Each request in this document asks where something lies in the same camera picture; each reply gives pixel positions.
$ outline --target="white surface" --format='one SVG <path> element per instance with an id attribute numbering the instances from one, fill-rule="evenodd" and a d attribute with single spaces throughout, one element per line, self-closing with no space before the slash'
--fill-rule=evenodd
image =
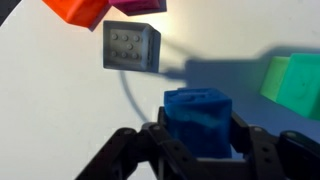
<path id="1" fill-rule="evenodd" d="M 250 91 L 229 86 L 247 87 L 252 82 L 243 78 L 262 73 L 242 71 L 245 59 L 251 63 L 278 46 L 320 49 L 319 7 L 318 0 L 168 0 L 164 13 L 127 17 L 111 8 L 104 19 L 156 28 L 162 35 L 160 72 L 183 70 L 191 57 L 240 63 L 241 76 L 224 74 L 225 82 L 213 84 L 234 99 L 236 112 L 270 132 L 295 129 L 320 141 L 319 122 L 258 95 L 262 79 L 252 81 Z M 124 73 L 150 121 L 156 121 L 165 90 L 187 85 Z M 102 23 L 93 32 L 66 24 L 40 0 L 23 0 L 0 27 L 0 119 L 0 179 L 15 180 L 74 179 L 116 129 L 142 124 L 120 72 L 102 67 Z"/>

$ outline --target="blue cube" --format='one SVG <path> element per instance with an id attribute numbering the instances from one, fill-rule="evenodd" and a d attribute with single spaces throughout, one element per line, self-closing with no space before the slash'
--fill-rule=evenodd
<path id="1" fill-rule="evenodd" d="M 197 158 L 230 158 L 232 101 L 216 89 L 164 93 L 166 128 Z"/>

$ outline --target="pink cube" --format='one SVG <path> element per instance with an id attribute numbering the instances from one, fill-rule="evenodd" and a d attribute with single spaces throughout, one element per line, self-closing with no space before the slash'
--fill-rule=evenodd
<path id="1" fill-rule="evenodd" d="M 109 4 L 123 13 L 159 9 L 159 0 L 109 0 Z"/>

